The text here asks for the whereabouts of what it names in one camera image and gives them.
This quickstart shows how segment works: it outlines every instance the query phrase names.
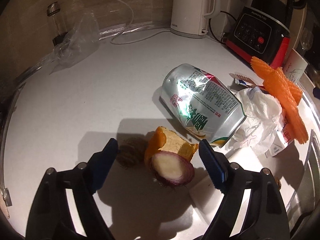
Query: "onion skin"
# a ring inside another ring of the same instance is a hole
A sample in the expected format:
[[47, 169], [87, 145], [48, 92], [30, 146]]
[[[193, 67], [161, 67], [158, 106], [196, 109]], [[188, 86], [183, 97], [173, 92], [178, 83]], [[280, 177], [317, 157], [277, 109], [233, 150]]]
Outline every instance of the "onion skin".
[[[183, 167], [183, 173], [178, 179], [166, 179], [156, 171], [153, 160], [154, 158], [157, 158], [158, 155], [169, 155], [173, 158], [177, 158], [177, 160], [180, 162], [181, 166]], [[179, 187], [188, 184], [190, 181], [193, 180], [195, 176], [195, 169], [191, 162], [186, 160], [185, 158], [181, 157], [177, 153], [168, 152], [168, 151], [161, 151], [159, 153], [156, 153], [150, 160], [150, 168], [153, 174], [155, 175], [156, 179], [164, 186], [169, 187]]]

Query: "kettle base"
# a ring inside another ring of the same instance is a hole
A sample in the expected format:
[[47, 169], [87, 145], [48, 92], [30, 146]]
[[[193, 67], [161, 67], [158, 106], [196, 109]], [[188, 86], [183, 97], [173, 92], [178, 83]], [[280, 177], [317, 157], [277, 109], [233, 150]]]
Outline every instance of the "kettle base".
[[205, 37], [205, 34], [204, 35], [197, 35], [197, 34], [183, 33], [183, 32], [178, 32], [172, 28], [170, 28], [170, 31], [176, 35], [187, 37], [187, 38], [202, 39]]

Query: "white cable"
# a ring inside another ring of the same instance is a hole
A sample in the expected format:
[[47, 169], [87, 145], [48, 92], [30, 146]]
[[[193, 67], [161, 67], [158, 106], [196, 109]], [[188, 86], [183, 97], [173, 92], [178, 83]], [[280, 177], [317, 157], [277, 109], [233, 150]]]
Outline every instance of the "white cable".
[[114, 36], [114, 37], [111, 39], [111, 41], [110, 41], [111, 44], [122, 45], [122, 44], [135, 43], [135, 42], [138, 42], [138, 41], [143, 41], [143, 40], [146, 40], [146, 39], [148, 39], [148, 38], [151, 38], [151, 37], [153, 37], [153, 36], [155, 36], [155, 35], [157, 35], [157, 34], [159, 34], [159, 33], [169, 32], [169, 31], [170, 31], [170, 30], [167, 30], [167, 29], [165, 29], [165, 30], [160, 30], [159, 32], [153, 33], [153, 34], [151, 34], [151, 35], [149, 35], [149, 36], [147, 36], [147, 37], [144, 37], [144, 38], [142, 38], [142, 39], [139, 39], [139, 40], [115, 43], [115, 42], [114, 42], [114, 39], [115, 39], [117, 36], [121, 35], [122, 33], [124, 33], [126, 30], [128, 30], [128, 29], [130, 28], [130, 26], [131, 26], [131, 24], [132, 24], [132, 22], [133, 22], [133, 17], [134, 17], [133, 10], [132, 10], [132, 8], [130, 7], [129, 4], [127, 4], [126, 2], [124, 2], [124, 1], [122, 1], [122, 0], [116, 0], [116, 1], [118, 1], [118, 2], [120, 2], [120, 3], [123, 3], [124, 5], [126, 5], [127, 7], [129, 7], [129, 9], [131, 10], [132, 17], [131, 17], [131, 21], [130, 21], [129, 25], [128, 25], [127, 27], [125, 27], [122, 31], [120, 31], [116, 36]]

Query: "power cord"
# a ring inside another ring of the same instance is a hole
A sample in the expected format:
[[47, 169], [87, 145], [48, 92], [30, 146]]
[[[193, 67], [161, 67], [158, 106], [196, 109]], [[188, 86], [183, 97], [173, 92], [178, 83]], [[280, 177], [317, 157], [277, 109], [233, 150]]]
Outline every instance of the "power cord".
[[158, 31], [158, 32], [156, 32], [156, 33], [153, 33], [153, 34], [151, 34], [151, 35], [149, 35], [149, 36], [147, 36], [147, 37], [144, 37], [144, 38], [142, 38], [142, 39], [139, 39], [139, 40], [119, 42], [119, 43], [114, 42], [114, 39], [115, 39], [116, 37], [120, 36], [120, 35], [123, 34], [126, 30], [128, 30], [128, 29], [130, 28], [130, 26], [131, 26], [131, 24], [132, 24], [132, 21], [133, 21], [133, 17], [134, 17], [133, 10], [132, 10], [132, 8], [130, 7], [129, 4], [127, 4], [126, 2], [124, 2], [124, 1], [122, 1], [122, 0], [116, 0], [116, 1], [118, 1], [118, 2], [120, 2], [120, 3], [123, 3], [124, 5], [126, 5], [127, 7], [129, 7], [129, 9], [131, 10], [132, 17], [131, 17], [131, 21], [130, 21], [129, 25], [128, 25], [127, 27], [125, 27], [122, 31], [120, 31], [116, 36], [114, 36], [114, 37], [111, 39], [111, 41], [110, 41], [111, 44], [115, 44], [115, 45], [131, 44], [131, 43], [135, 43], [135, 42], [138, 42], [138, 41], [143, 41], [143, 40], [149, 39], [149, 38], [151, 38], [151, 37], [153, 37], [153, 36], [155, 36], [155, 35], [157, 35], [157, 34], [159, 34], [159, 33], [169, 32], [169, 31], [170, 31], [170, 30], [160, 30], [160, 31]]
[[[228, 12], [226, 12], [226, 11], [220, 11], [220, 12], [225, 13], [225, 14], [231, 16], [235, 21], [237, 21], [237, 19], [236, 19], [231, 13], [228, 13]], [[211, 18], [209, 19], [209, 30], [210, 30], [211, 35], [213, 36], [213, 38], [214, 38], [217, 42], [225, 45], [225, 42], [222, 41], [222, 38], [223, 38], [223, 37], [221, 38], [221, 40], [218, 40], [218, 38], [213, 34], [213, 31], [212, 31], [212, 28], [211, 28]]]

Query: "plastic bag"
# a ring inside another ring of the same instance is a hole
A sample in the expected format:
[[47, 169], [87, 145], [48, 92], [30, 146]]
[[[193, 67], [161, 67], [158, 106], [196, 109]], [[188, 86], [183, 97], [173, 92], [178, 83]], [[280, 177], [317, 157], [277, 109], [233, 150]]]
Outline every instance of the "plastic bag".
[[255, 154], [263, 154], [276, 137], [282, 107], [276, 98], [264, 94], [258, 87], [241, 90], [236, 97], [242, 103], [247, 119], [233, 136], [236, 141], [233, 148], [250, 146]]
[[93, 12], [84, 12], [81, 20], [49, 55], [51, 61], [58, 63], [53, 72], [70, 68], [94, 53], [99, 48], [99, 39], [99, 27]]

